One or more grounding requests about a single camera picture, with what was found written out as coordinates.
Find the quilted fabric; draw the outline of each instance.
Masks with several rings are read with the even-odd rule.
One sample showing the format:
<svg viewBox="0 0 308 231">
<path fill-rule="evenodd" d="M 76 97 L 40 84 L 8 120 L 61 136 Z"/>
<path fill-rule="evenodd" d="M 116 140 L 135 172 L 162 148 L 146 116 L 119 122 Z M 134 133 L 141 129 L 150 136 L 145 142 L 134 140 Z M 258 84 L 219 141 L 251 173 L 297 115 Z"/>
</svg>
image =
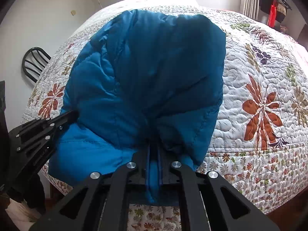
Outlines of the quilted fabric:
<svg viewBox="0 0 308 231">
<path fill-rule="evenodd" d="M 148 149 L 147 140 L 196 170 L 222 102 L 224 57 L 225 33 L 203 15 L 123 12 L 75 61 L 62 112 L 76 109 L 79 118 L 61 136 L 49 173 L 75 186 L 93 171 L 114 172 Z M 157 203 L 154 148 L 146 183 Z"/>
</svg>

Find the silver screw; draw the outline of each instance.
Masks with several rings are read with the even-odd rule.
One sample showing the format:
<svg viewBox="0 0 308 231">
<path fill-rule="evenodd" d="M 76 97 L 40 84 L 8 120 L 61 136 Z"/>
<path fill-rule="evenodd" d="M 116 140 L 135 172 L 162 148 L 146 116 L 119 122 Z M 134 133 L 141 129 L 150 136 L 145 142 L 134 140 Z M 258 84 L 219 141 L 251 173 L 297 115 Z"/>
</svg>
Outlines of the silver screw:
<svg viewBox="0 0 308 231">
<path fill-rule="evenodd" d="M 99 172 L 92 172 L 92 173 L 90 174 L 90 177 L 91 177 L 92 179 L 97 179 L 97 178 L 100 177 L 100 173 L 99 173 Z"/>
<path fill-rule="evenodd" d="M 210 178 L 215 179 L 215 178 L 218 177 L 218 173 L 217 173 L 216 171 L 210 171 L 210 172 L 208 173 L 208 176 L 209 176 Z"/>
<path fill-rule="evenodd" d="M 179 162 L 179 161 L 174 161 L 174 162 L 172 162 L 172 167 L 176 167 L 176 168 L 178 168 L 178 167 L 180 167 L 180 166 L 182 166 L 182 163 L 181 162 Z"/>
<path fill-rule="evenodd" d="M 126 164 L 126 166 L 127 166 L 128 168 L 135 168 L 135 167 L 137 166 L 137 164 L 131 161 L 131 162 L 128 162 L 128 163 Z"/>
</svg>

